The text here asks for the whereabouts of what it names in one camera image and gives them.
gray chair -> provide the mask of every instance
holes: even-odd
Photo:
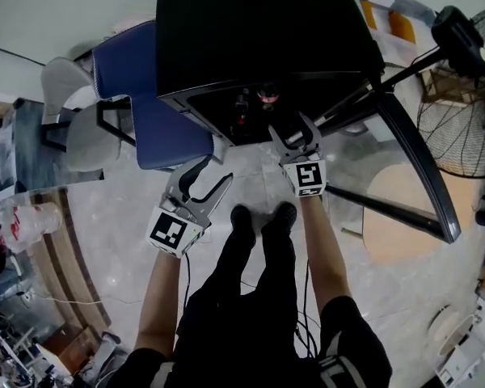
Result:
[[[61,111],[70,96],[85,86],[95,88],[91,74],[70,59],[56,57],[41,71],[41,86],[44,94],[41,141],[66,152],[69,170],[100,170],[119,158],[120,139],[97,125],[96,104],[76,112],[71,121],[60,122]],[[105,116],[104,120],[119,128],[117,114]],[[49,139],[50,130],[65,127],[68,127],[66,145]]]

metal frame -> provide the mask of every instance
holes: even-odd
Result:
[[[104,102],[100,101],[97,103],[97,126],[108,131],[111,135],[115,135],[117,138],[124,142],[127,142],[131,146],[136,147],[137,143],[132,139],[127,133],[123,133],[120,129],[115,128],[112,124],[104,120],[104,111],[109,110],[119,110],[128,109],[131,110],[131,103],[125,100],[120,100],[117,102]]]
[[[50,141],[47,136],[49,134],[49,131],[52,131],[54,129],[68,128],[70,126],[70,122],[71,121],[68,120],[65,122],[58,122],[56,124],[41,125],[41,145],[54,148],[55,150],[61,152],[66,152],[65,145],[60,144],[59,142]]]
[[[415,168],[435,209],[436,219],[430,214],[424,215],[422,212],[413,211],[400,204],[346,191],[331,186],[329,183],[327,183],[326,191],[447,243],[453,243],[461,233],[453,202],[428,147],[395,95],[382,91],[370,92],[364,99],[347,109],[344,114],[336,115],[321,125],[320,131],[323,136],[327,136],[374,115],[379,115],[385,121]]]
[[[391,78],[385,80],[381,84],[380,90],[391,92],[397,83],[409,78],[410,76],[413,76],[414,74],[428,68],[431,65],[434,65],[439,61],[443,61],[444,59],[445,55],[441,49],[438,49],[436,52],[429,53],[426,57],[423,57],[416,63],[409,65],[406,69],[401,70],[398,74],[395,74]]]

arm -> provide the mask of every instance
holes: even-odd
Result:
[[[180,259],[160,251],[154,264],[140,315],[135,350],[150,348],[169,358],[178,319]]]
[[[323,307],[335,297],[351,296],[347,270],[320,197],[302,197],[300,202],[314,295],[321,314]]]

fan grille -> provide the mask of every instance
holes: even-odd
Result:
[[[485,39],[485,11],[475,16],[473,23]],[[459,78],[446,61],[433,72],[432,80],[426,82],[426,92],[437,87],[439,79],[459,84],[447,89],[446,95],[452,96],[445,101],[422,102],[417,118],[420,134],[441,170],[467,178],[485,178],[485,79],[474,82]],[[457,91],[465,101],[452,100]]]

person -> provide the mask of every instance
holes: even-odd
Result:
[[[165,387],[387,387],[390,363],[352,300],[344,258],[322,201],[319,196],[300,201],[321,322],[318,357],[300,359],[294,348],[298,309],[289,234],[297,218],[295,206],[280,205],[262,229],[266,267],[255,291],[241,296],[241,275],[255,232],[250,211],[238,205],[217,266],[190,297],[177,331],[180,260],[160,251],[134,351],[108,386],[136,381],[149,387],[162,363],[170,361],[174,364]]]

